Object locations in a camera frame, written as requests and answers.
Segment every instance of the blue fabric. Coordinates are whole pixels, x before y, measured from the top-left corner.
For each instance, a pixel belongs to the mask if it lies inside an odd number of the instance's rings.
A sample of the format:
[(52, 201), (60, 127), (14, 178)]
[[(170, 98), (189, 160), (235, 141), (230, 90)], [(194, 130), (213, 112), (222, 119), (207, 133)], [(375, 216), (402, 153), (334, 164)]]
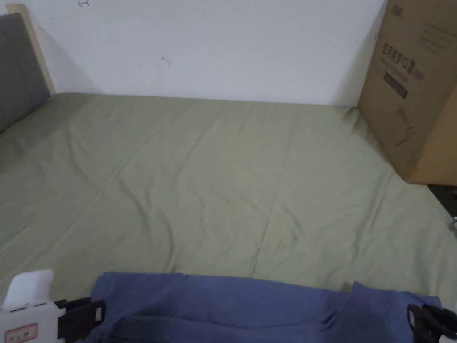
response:
[(437, 297), (354, 283), (350, 293), (256, 279), (102, 275), (106, 318), (88, 342), (413, 342), (408, 304)]

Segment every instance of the white plastic handle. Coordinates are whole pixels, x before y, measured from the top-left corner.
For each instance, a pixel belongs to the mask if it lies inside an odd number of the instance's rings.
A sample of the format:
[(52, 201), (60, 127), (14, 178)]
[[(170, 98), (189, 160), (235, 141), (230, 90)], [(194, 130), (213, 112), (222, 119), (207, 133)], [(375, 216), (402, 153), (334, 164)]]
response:
[(13, 309), (25, 304), (49, 301), (49, 290), (54, 279), (52, 270), (37, 270), (16, 275), (6, 294), (4, 309)]

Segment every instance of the green bed sheet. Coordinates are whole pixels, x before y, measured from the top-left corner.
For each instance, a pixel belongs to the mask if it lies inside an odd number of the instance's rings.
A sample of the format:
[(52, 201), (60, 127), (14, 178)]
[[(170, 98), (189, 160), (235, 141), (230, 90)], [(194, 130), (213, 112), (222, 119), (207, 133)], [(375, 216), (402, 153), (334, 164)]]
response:
[(0, 290), (55, 271), (230, 275), (457, 300), (450, 216), (354, 108), (59, 94), (0, 136)]

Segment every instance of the gray headboard cushion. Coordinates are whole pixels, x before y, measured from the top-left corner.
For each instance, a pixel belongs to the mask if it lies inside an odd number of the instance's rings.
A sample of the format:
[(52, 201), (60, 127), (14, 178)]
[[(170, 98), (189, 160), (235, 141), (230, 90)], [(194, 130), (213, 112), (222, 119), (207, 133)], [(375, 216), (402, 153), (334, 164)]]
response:
[(0, 133), (49, 97), (21, 15), (0, 16)]

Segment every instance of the wrinkled sheet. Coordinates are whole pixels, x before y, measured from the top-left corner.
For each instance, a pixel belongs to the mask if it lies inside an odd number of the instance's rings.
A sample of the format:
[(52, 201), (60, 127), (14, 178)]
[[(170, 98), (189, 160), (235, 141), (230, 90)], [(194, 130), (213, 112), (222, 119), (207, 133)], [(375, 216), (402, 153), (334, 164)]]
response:
[(241, 276), (457, 300), (450, 216), (353, 108), (60, 94), (0, 136), (0, 290), (55, 271)]

